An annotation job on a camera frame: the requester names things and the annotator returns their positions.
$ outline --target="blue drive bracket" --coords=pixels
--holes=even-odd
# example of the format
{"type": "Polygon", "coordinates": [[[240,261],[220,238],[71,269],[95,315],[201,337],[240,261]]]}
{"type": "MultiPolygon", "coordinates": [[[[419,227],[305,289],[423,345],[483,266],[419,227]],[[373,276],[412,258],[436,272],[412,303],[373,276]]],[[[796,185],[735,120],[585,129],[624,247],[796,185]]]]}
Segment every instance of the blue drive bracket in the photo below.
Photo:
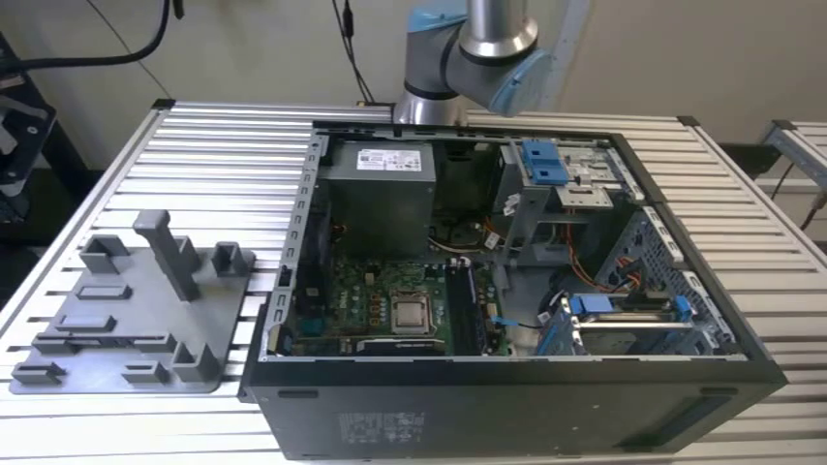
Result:
{"type": "Polygon", "coordinates": [[[568,171],[559,158],[557,146],[549,140],[523,139],[521,161],[535,184],[564,186],[568,171]]]}

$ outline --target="sticker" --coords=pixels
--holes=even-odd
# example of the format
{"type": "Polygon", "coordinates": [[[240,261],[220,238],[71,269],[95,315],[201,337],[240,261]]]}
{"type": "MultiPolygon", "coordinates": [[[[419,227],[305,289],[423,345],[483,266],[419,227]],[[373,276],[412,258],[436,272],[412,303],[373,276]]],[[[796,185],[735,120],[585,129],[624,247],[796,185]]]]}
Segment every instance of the sticker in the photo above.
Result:
{"type": "Polygon", "coordinates": [[[496,232],[491,232],[488,234],[488,237],[485,238],[485,247],[491,250],[493,250],[493,248],[496,247],[496,244],[500,243],[500,234],[497,234],[496,232]]]}
{"type": "Polygon", "coordinates": [[[419,150],[359,150],[356,169],[367,171],[421,171],[419,150]]]}
{"type": "Polygon", "coordinates": [[[345,444],[421,443],[425,412],[341,413],[339,428],[345,444]]]}

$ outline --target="aluminum table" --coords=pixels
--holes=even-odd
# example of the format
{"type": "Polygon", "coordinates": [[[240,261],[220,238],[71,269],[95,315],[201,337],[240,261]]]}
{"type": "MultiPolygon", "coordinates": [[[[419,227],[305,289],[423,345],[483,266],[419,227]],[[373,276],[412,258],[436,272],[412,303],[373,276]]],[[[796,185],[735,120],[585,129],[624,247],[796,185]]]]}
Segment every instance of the aluminum table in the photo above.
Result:
{"type": "MultiPolygon", "coordinates": [[[[207,103],[149,112],[0,313],[0,458],[61,465],[284,461],[257,406],[235,393],[275,282],[311,122],[389,118],[387,108],[207,103]],[[79,247],[92,233],[143,245],[131,230],[141,208],[171,210],[173,232],[195,246],[232,240],[256,252],[220,388],[184,396],[12,395],[12,368],[80,275],[79,247]]],[[[504,119],[472,112],[469,124],[624,135],[791,384],[675,456],[467,463],[827,463],[827,258],[703,129],[675,117],[552,113],[504,119]]]]}

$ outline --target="electronic component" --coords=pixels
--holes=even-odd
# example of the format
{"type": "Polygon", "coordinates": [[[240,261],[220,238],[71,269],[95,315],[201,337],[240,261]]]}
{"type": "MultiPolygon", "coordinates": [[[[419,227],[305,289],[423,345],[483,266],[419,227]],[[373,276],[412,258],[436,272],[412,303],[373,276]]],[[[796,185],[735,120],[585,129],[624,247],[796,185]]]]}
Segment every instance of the electronic component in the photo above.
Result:
{"type": "Polygon", "coordinates": [[[396,291],[391,297],[391,331],[393,334],[427,334],[431,331],[428,294],[396,291]]]}
{"type": "Polygon", "coordinates": [[[444,341],[439,339],[365,339],[356,342],[361,357],[440,357],[444,341]]]}
{"type": "Polygon", "coordinates": [[[269,329],[268,353],[289,356],[293,352],[293,331],[285,325],[275,325],[269,329]]]}
{"type": "Polygon", "coordinates": [[[337,246],[355,257],[427,252],[435,198],[435,155],[427,142],[348,141],[331,147],[319,171],[329,187],[337,246]]]}
{"type": "Polygon", "coordinates": [[[445,267],[451,338],[453,355],[477,356],[485,348],[483,312],[476,304],[475,278],[471,261],[453,261],[445,267]]]}

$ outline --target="wall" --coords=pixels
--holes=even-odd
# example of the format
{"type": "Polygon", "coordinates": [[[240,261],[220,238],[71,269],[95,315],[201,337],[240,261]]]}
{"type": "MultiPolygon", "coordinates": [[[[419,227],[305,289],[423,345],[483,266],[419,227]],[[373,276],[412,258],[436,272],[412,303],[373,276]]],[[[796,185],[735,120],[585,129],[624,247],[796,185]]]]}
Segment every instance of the wall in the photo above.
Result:
{"type": "MultiPolygon", "coordinates": [[[[160,2],[95,0],[132,50],[152,37],[160,2]]],[[[420,3],[351,1],[356,60],[380,101],[401,92],[405,19],[420,3]]],[[[541,47],[555,43],[564,3],[528,3],[541,47]]],[[[328,0],[188,0],[184,20],[171,21],[144,63],[173,98],[324,105],[360,99],[328,0]]],[[[124,53],[85,0],[0,0],[0,30],[21,57],[124,53]]],[[[163,97],[156,84],[137,64],[32,77],[87,162],[104,168],[163,97]]]]}
{"type": "Polygon", "coordinates": [[[691,114],[716,140],[827,121],[827,2],[594,0],[560,111],[691,114]]]}

